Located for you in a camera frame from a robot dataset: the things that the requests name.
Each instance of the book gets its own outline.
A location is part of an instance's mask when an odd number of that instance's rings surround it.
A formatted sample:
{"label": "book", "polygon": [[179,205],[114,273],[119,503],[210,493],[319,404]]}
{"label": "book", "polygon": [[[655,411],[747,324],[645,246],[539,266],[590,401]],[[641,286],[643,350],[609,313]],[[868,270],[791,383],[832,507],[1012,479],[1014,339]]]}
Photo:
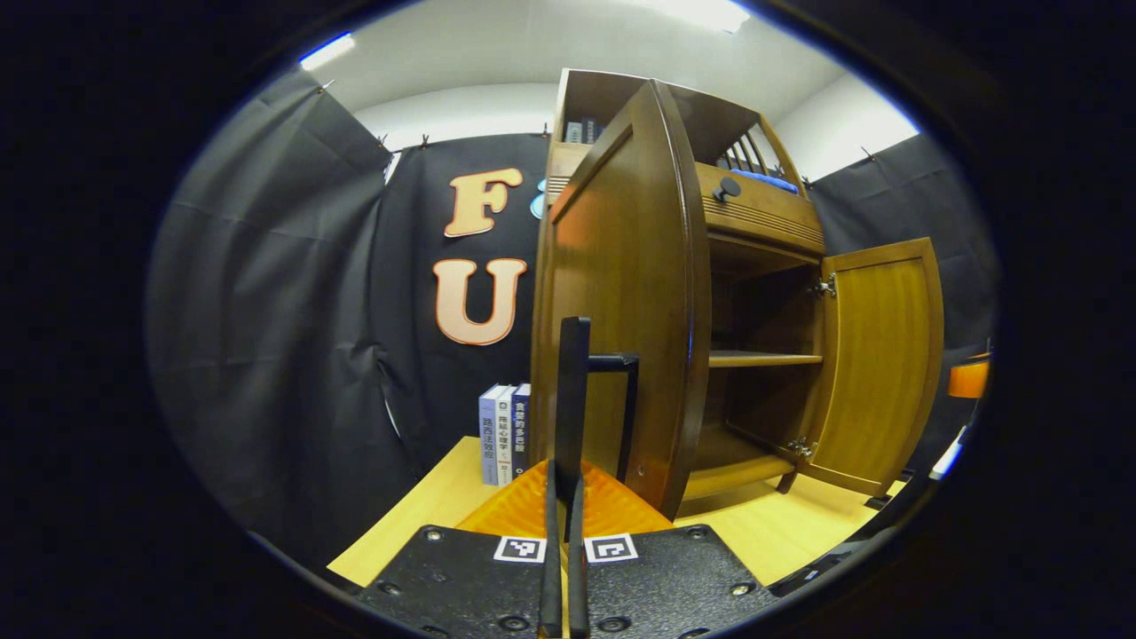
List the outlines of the book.
{"label": "book", "polygon": [[599,128],[596,127],[596,122],[594,117],[585,117],[580,119],[580,125],[584,127],[584,140],[585,144],[594,144],[595,139],[600,136]]}
{"label": "book", "polygon": [[504,387],[482,393],[477,400],[477,428],[482,435],[482,483],[498,486],[496,479],[496,398]]}
{"label": "book", "polygon": [[517,387],[506,387],[496,398],[496,468],[498,486],[512,481],[512,420],[509,409],[512,408],[512,391]]}
{"label": "book", "polygon": [[520,384],[512,393],[512,476],[519,478],[528,470],[528,397],[532,384]]}
{"label": "book", "polygon": [[583,142],[584,127],[578,122],[569,122],[565,127],[565,142]]}

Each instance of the cabinet hinge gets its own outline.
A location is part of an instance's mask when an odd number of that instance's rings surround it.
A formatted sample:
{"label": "cabinet hinge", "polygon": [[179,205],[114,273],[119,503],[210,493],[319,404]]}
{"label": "cabinet hinge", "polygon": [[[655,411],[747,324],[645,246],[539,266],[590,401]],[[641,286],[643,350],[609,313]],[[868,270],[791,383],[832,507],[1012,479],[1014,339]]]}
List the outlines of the cabinet hinge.
{"label": "cabinet hinge", "polygon": [[817,280],[817,283],[809,289],[809,292],[817,297],[822,297],[825,291],[828,291],[828,294],[836,297],[836,273],[829,273],[827,282],[824,280]]}
{"label": "cabinet hinge", "polygon": [[817,442],[811,445],[805,443],[804,438],[797,439],[796,441],[791,441],[785,445],[793,453],[796,453],[797,457],[804,457],[805,459],[812,457],[812,454],[817,451]]}

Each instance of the white wall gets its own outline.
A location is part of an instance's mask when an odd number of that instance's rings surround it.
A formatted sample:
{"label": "white wall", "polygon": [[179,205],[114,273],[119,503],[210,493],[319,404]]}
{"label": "white wall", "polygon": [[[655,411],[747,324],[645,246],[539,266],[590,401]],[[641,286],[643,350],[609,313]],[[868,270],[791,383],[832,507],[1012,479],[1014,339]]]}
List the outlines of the white wall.
{"label": "white wall", "polygon": [[851,73],[790,111],[774,130],[797,173],[819,180],[919,133],[886,98]]}
{"label": "white wall", "polygon": [[[540,133],[556,116],[557,89],[551,83],[462,86],[375,105],[354,116],[376,138],[386,135],[392,150],[421,143],[424,133],[432,142]],[[861,146],[877,152],[918,133],[886,98],[852,74],[805,99],[774,128],[797,172],[809,180],[863,159]],[[760,132],[754,139],[772,164],[776,156]]]}
{"label": "white wall", "polygon": [[354,116],[376,138],[387,135],[387,149],[431,142],[540,133],[557,110],[557,84],[487,84],[420,93],[367,107]]}

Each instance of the black textured plate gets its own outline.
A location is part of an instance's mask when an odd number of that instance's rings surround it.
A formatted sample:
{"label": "black textured plate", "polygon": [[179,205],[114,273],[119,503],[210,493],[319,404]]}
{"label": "black textured plate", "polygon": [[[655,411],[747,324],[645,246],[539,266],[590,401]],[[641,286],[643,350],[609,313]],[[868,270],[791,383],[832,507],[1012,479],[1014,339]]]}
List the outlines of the black textured plate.
{"label": "black textured plate", "polygon": [[777,600],[708,525],[585,546],[593,638],[688,639]]}
{"label": "black textured plate", "polygon": [[543,545],[423,526],[357,598],[438,637],[535,639]]}

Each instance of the blue object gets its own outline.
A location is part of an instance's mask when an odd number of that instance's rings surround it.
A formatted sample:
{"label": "blue object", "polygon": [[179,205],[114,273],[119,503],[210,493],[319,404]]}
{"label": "blue object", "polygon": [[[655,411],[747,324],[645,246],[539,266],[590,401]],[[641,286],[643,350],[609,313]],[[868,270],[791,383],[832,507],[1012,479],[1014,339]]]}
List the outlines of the blue object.
{"label": "blue object", "polygon": [[540,219],[544,217],[544,184],[545,180],[541,180],[536,183],[536,188],[540,189],[541,194],[533,198],[533,201],[528,204],[528,211],[533,214],[533,217]]}
{"label": "blue object", "polygon": [[750,180],[757,180],[758,182],[765,182],[766,184],[772,184],[783,191],[788,191],[790,193],[796,194],[796,185],[790,184],[784,180],[778,180],[776,177],[769,177],[768,175],[761,175],[760,173],[750,173],[749,171],[742,171],[741,168],[732,168],[730,173],[736,173],[738,175],[744,175]]}

